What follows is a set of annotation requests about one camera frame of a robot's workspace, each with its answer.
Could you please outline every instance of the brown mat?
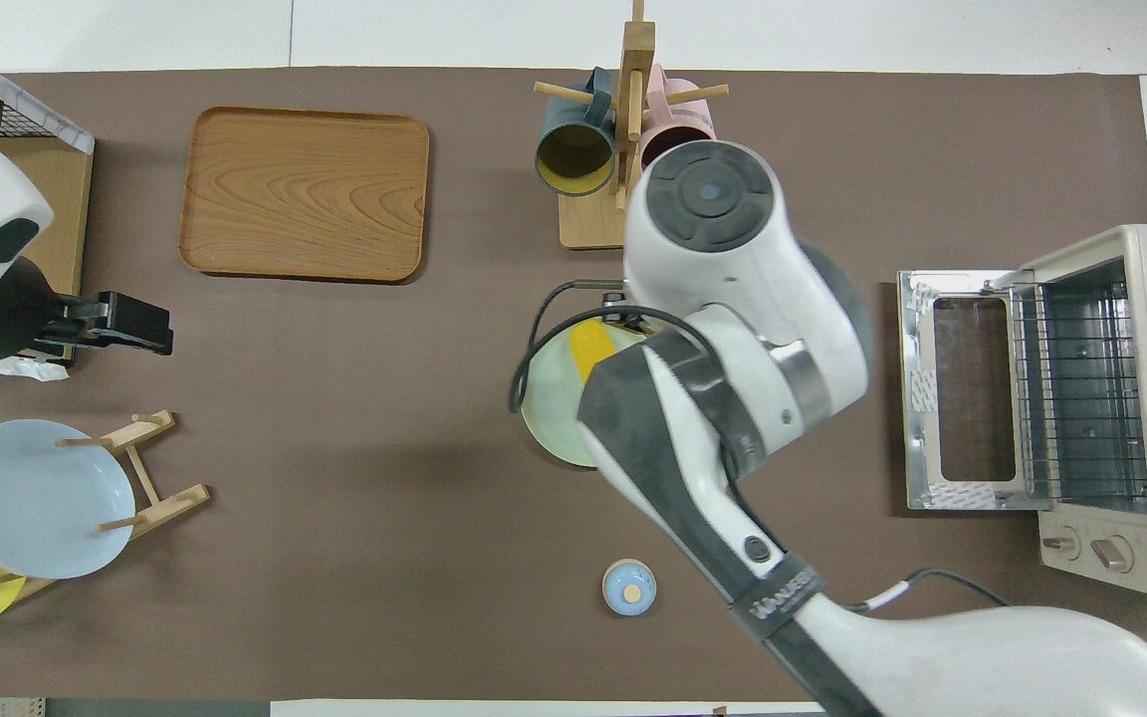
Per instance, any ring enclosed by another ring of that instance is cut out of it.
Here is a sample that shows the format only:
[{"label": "brown mat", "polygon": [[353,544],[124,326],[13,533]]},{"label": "brown mat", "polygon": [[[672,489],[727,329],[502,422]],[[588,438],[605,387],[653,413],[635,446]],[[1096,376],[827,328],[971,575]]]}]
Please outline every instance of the brown mat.
[{"label": "brown mat", "polygon": [[211,108],[188,149],[179,257],[209,274],[399,282],[423,255],[427,127]]},{"label": "brown mat", "polygon": [[[532,83],[584,73],[17,78],[99,138],[83,286],[166,305],[177,353],[87,354],[58,384],[0,376],[0,421],[96,432],[170,408],[179,426],[146,462],[163,491],[204,481],[214,499],[96,575],[3,614],[0,695],[806,699],[655,525],[596,473],[546,458],[505,410],[546,291],[623,275],[619,251],[561,249],[555,196],[532,174],[543,110]],[[1031,514],[904,508],[887,294],[897,268],[1012,267],[1147,223],[1137,79],[678,73],[732,86],[713,106],[720,137],[773,164],[796,232],[884,318],[869,396],[743,481],[759,515],[837,600],[937,566],[1147,639],[1147,595],[1038,566]],[[432,176],[414,281],[187,267],[177,239],[188,137],[218,104],[424,118]],[[552,317],[593,301],[561,298]],[[661,587],[633,621],[598,595],[606,567],[627,556]],[[944,583],[888,616],[983,606]]]}]

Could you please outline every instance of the toaster oven door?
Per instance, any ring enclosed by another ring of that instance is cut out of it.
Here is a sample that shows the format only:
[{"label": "toaster oven door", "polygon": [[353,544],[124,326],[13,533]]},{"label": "toaster oven door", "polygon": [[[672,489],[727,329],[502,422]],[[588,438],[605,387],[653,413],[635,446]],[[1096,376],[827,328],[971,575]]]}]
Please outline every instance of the toaster oven door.
[{"label": "toaster oven door", "polygon": [[1022,303],[1009,287],[1024,278],[1013,268],[897,274],[911,508],[1051,508],[1020,454]]}]

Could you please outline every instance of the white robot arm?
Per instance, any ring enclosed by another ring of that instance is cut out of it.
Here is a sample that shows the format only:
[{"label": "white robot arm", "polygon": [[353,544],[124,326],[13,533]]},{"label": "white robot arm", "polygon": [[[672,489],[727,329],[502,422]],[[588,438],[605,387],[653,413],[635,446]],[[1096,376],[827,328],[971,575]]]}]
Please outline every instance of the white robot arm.
[{"label": "white robot arm", "polygon": [[695,141],[655,161],[624,262],[633,303],[684,321],[593,368],[587,449],[828,714],[1147,714],[1147,645],[1130,632],[1056,608],[875,621],[826,599],[739,500],[733,482],[869,382],[860,301],[796,242],[764,159]]},{"label": "white robot arm", "polygon": [[25,349],[58,354],[65,345],[171,353],[164,309],[112,290],[94,298],[57,295],[38,267],[19,257],[52,218],[37,187],[0,154],[0,359]]}]

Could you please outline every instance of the white machine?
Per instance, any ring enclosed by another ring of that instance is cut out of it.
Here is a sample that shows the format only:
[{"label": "white machine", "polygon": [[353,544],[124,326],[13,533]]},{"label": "white machine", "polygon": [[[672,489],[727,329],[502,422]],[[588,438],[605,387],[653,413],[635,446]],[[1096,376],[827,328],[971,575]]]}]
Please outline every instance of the white machine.
[{"label": "white machine", "polygon": [[910,507],[1038,509],[1046,566],[1147,592],[1147,224],[898,278]]},{"label": "white machine", "polygon": [[662,155],[627,208],[624,262],[633,305],[614,310],[670,328],[593,368],[587,449],[828,714],[1147,714],[1147,645],[1130,632],[1056,608],[877,621],[826,599],[746,507],[739,478],[869,382],[860,301],[796,242],[764,159],[727,141]]},{"label": "white machine", "polygon": [[52,210],[29,178],[0,154],[0,359],[23,350],[58,356],[67,345],[131,345],[169,354],[170,314],[114,290],[94,298],[57,295],[19,257],[50,224]]}]

